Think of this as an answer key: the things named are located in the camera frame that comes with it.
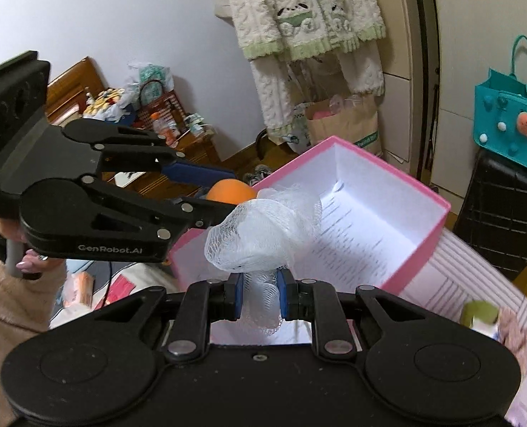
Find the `pink box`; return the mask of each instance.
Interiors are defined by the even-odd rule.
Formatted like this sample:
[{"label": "pink box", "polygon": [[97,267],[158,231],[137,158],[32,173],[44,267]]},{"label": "pink box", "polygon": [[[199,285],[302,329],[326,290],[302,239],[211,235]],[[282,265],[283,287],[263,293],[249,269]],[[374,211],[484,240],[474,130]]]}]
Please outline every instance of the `pink box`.
[{"label": "pink box", "polygon": [[[371,284],[399,294],[428,261],[450,204],[368,152],[332,136],[255,188],[297,185],[321,198],[322,233],[292,272],[341,292]],[[206,231],[191,229],[171,251],[183,288],[226,276],[204,258]]]}]

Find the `gray handle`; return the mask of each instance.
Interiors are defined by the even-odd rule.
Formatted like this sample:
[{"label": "gray handle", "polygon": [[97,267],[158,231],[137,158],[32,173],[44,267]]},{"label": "gray handle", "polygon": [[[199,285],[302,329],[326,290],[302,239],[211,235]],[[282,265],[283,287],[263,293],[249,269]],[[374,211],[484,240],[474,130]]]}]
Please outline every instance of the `gray handle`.
[{"label": "gray handle", "polygon": [[6,240],[6,273],[19,279],[39,279],[42,276],[41,273],[23,273],[16,267],[16,264],[22,260],[24,252],[25,248],[22,242]]}]

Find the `black suitcase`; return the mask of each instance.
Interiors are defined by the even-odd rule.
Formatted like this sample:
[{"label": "black suitcase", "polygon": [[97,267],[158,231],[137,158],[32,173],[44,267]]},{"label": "black suitcase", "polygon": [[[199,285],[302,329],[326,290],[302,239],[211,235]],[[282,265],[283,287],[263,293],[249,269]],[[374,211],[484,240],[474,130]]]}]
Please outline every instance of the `black suitcase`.
[{"label": "black suitcase", "polygon": [[453,232],[515,279],[527,266],[527,168],[481,148]]}]

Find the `plaid basket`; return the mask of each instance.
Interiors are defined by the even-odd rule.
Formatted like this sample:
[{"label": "plaid basket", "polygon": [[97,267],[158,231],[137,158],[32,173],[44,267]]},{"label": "plaid basket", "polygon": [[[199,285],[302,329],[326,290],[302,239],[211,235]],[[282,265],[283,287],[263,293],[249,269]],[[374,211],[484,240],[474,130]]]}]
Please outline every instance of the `plaid basket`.
[{"label": "plaid basket", "polygon": [[[143,106],[141,99],[143,90],[147,85],[153,82],[160,84],[162,94],[159,98],[156,98],[149,104]],[[180,103],[179,97],[174,90],[166,91],[163,82],[156,79],[145,82],[141,86],[139,92],[139,110],[137,111],[137,119],[145,125],[147,130],[153,129],[151,114],[154,112],[158,112],[163,119],[173,119],[179,126],[179,130],[185,132],[186,125],[184,123],[184,118],[186,117],[186,113],[184,112],[183,105]]]}]

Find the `person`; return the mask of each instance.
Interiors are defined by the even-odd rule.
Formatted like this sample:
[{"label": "person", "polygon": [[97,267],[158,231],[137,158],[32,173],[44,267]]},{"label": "person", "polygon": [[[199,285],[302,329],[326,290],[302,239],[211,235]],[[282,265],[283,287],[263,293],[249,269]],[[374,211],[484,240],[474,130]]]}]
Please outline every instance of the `person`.
[{"label": "person", "polygon": [[[33,250],[16,266],[25,273],[41,272],[41,278],[28,281],[10,276],[4,267],[6,239],[25,242],[18,221],[0,218],[0,370],[15,346],[48,330],[56,295],[66,279],[63,259],[43,259]],[[0,427],[14,420],[0,384]]]}]

